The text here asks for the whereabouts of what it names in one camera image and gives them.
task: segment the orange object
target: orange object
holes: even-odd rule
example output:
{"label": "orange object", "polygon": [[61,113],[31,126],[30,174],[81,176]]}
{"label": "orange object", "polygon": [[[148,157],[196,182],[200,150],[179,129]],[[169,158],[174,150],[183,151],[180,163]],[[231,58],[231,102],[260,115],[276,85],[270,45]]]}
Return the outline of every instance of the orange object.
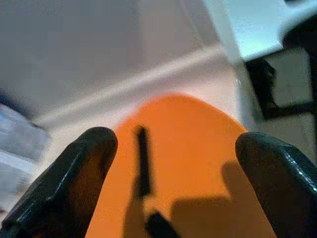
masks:
{"label": "orange object", "polygon": [[[136,131],[149,134],[154,192],[136,196]],[[275,234],[235,157],[246,129],[192,97],[168,95],[141,107],[116,130],[118,151],[87,238],[140,238],[144,216],[157,209],[183,238],[268,238]]]}

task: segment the orange plastic board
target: orange plastic board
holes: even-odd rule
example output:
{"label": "orange plastic board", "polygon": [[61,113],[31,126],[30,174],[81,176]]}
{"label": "orange plastic board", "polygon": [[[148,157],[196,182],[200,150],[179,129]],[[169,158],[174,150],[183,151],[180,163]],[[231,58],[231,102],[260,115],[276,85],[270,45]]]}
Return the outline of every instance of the orange plastic board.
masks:
{"label": "orange plastic board", "polygon": [[[149,135],[154,192],[137,194],[137,130]],[[141,107],[116,130],[118,151],[87,238],[141,238],[156,209],[183,238],[269,238],[274,232],[235,157],[245,132],[222,111],[192,97],[168,95]]]}

